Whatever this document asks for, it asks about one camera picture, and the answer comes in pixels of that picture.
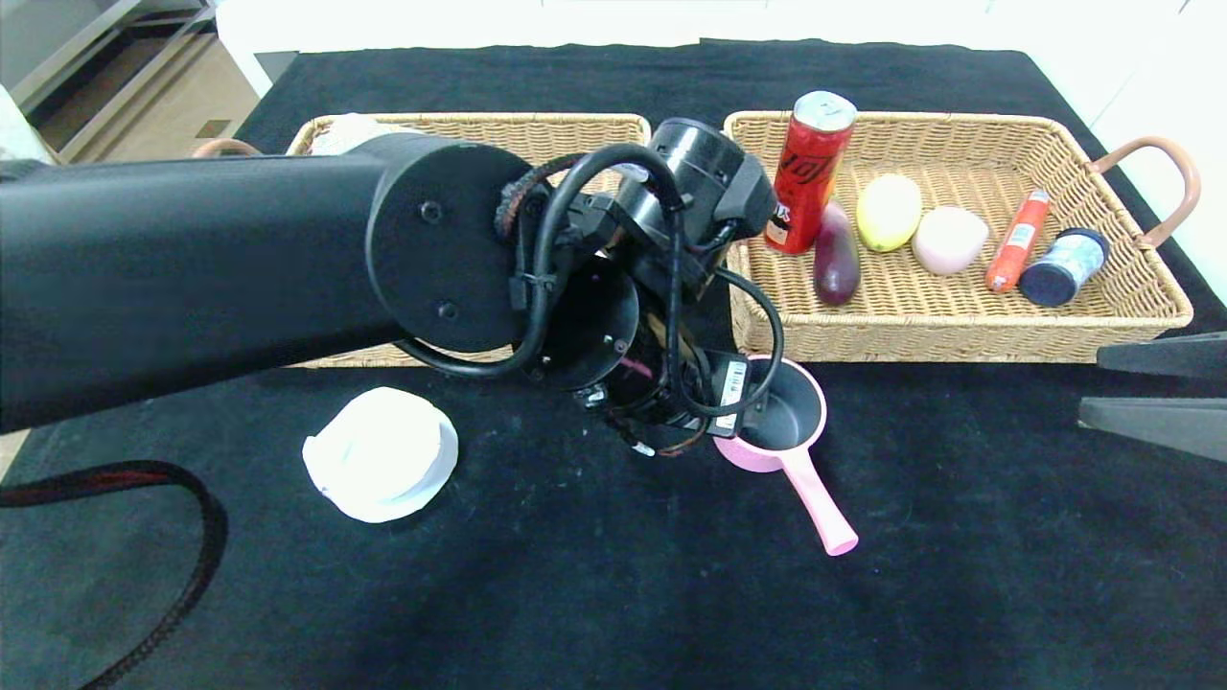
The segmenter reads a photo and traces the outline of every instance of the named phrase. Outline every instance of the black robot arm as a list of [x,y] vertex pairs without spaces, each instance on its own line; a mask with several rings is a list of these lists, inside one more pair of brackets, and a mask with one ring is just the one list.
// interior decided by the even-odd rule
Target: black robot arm
[[[602,161],[639,165],[616,199],[575,194]],[[685,374],[670,381],[670,291],[702,293],[728,243],[766,223],[771,185],[756,160],[690,120],[663,123],[650,149],[577,165],[584,174],[563,194],[534,187],[540,204],[518,214],[512,238],[496,232],[496,210],[530,166],[427,135],[333,157],[45,167],[2,180],[0,427],[407,339],[411,351],[524,341],[502,368],[588,403],[598,392],[610,419],[702,431],[708,420],[670,404],[669,389],[704,397],[740,357],[713,365],[687,343]],[[686,257],[671,254],[677,233]],[[563,291],[573,271],[587,280]],[[536,339],[542,313],[550,336]]]

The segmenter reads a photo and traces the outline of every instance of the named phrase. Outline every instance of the red and black cable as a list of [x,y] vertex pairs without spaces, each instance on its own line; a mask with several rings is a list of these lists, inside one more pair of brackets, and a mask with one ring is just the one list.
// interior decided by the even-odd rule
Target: red and black cable
[[82,688],[93,690],[110,688],[118,683],[124,675],[145,661],[146,657],[153,653],[153,649],[164,642],[179,624],[183,622],[183,619],[191,613],[191,609],[200,602],[213,575],[217,572],[217,567],[221,565],[222,552],[226,550],[226,537],[228,534],[226,510],[209,492],[196,475],[178,465],[157,460],[113,463],[40,479],[28,484],[0,487],[0,508],[23,508],[88,498],[131,489],[168,485],[187,489],[200,503],[204,530],[196,566],[191,571],[191,576],[188,578],[183,592],[179,593],[178,599],[171,604],[171,608],[167,609],[162,619],[153,626],[153,630],[128,654]]

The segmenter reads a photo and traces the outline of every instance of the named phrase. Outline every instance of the leather basket handle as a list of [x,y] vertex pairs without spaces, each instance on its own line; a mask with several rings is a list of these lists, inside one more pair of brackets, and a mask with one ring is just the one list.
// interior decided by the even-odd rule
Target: leather basket handle
[[1180,171],[1180,177],[1184,178],[1184,199],[1180,200],[1180,205],[1172,211],[1172,215],[1168,216],[1167,220],[1156,225],[1150,232],[1140,237],[1137,241],[1141,246],[1158,247],[1172,236],[1172,232],[1175,231],[1178,225],[1184,222],[1184,219],[1189,217],[1189,214],[1193,212],[1193,207],[1198,205],[1198,199],[1201,198],[1201,174],[1198,172],[1198,166],[1193,163],[1193,158],[1189,156],[1188,151],[1182,149],[1179,144],[1172,141],[1171,139],[1164,139],[1162,136],[1142,136],[1125,144],[1120,149],[1117,149],[1098,161],[1094,161],[1091,163],[1091,169],[1103,174],[1106,171],[1119,163],[1121,158],[1145,146],[1153,146],[1155,149],[1167,153],[1167,156],[1172,158],[1172,162],[1175,163],[1175,169]]

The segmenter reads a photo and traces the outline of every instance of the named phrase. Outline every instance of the pink handle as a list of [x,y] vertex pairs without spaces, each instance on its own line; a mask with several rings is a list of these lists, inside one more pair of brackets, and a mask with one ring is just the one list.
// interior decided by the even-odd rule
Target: pink handle
[[805,510],[810,511],[814,518],[814,527],[818,528],[818,537],[828,556],[839,556],[852,551],[856,546],[859,538],[853,532],[852,525],[844,519],[843,513],[836,507],[836,502],[827,492],[827,487],[818,479],[814,463],[810,462],[807,448],[794,448],[780,454],[784,463],[784,474],[788,475],[793,487],[801,495]]

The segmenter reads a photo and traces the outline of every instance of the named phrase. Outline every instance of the black table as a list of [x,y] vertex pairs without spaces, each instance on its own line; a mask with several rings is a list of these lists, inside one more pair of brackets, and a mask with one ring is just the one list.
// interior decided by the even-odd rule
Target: black table
[[[1022,54],[704,42],[302,55],[240,130],[283,150],[342,112],[633,112],[713,124],[828,87],[863,109],[1045,115],[1103,152]],[[1109,174],[1142,226],[1155,216]],[[1227,313],[1179,249],[1196,309]],[[726,293],[702,338],[729,346]],[[431,371],[272,371],[34,431],[10,481],[131,458],[200,474],[231,549],[130,688],[1205,688],[1227,685],[1227,467],[1074,425],[1081,395],[1202,395],[1087,366],[815,365],[814,448],[861,537],[823,555],[782,475],[704,444],[628,451],[563,397]],[[345,518],[299,449],[374,386],[461,437],[422,512]],[[69,686],[175,595],[191,498],[147,490],[0,516],[0,685]]]

